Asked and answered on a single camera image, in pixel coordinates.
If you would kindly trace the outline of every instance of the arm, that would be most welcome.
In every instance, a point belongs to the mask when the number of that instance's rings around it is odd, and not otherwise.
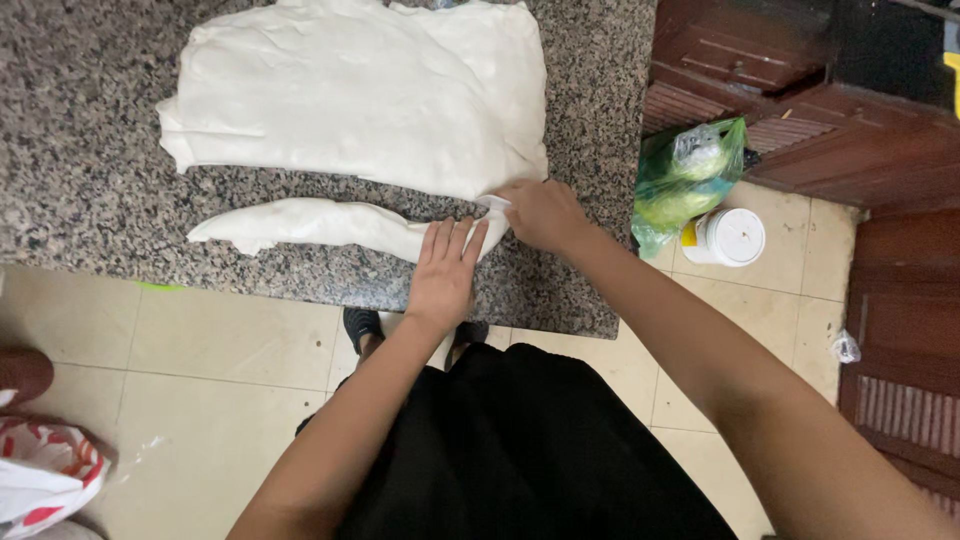
[[[430,224],[403,321],[290,444],[228,540],[333,536],[420,370],[468,313],[488,227],[464,250],[472,221]]]
[[[498,193],[520,240],[586,275],[730,446],[787,538],[957,538],[813,388],[718,311],[590,225],[566,184]],[[696,336],[690,335],[696,328]]]

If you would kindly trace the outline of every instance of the white plastic container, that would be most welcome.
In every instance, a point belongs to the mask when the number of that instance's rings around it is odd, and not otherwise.
[[[766,231],[747,209],[713,209],[686,224],[680,245],[695,264],[746,266],[763,253]]]

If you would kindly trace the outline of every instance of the green object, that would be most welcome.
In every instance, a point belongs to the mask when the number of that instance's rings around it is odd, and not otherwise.
[[[743,178],[746,143],[740,116],[643,140],[630,224],[640,258],[655,257],[687,221],[723,201]]]
[[[141,287],[147,290],[182,290],[185,289],[183,285],[161,285],[157,283],[147,283],[147,282],[137,282],[134,283],[140,285]]]

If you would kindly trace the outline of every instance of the white jar lid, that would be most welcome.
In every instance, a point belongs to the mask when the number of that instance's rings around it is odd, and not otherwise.
[[[729,209],[714,224],[714,239],[722,257],[736,266],[750,264],[763,252],[763,222],[747,209]]]

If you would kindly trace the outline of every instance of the black shoe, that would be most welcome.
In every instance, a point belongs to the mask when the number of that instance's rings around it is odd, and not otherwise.
[[[380,328],[380,314],[372,309],[344,307],[344,328],[347,329],[353,351],[358,356],[360,355],[360,338],[364,335],[372,333],[380,339],[386,339]]]
[[[450,371],[453,366],[454,349],[469,343],[485,343],[489,333],[490,325],[487,323],[460,323],[457,331],[453,333],[453,345],[450,345],[450,350],[446,353],[444,371]]]

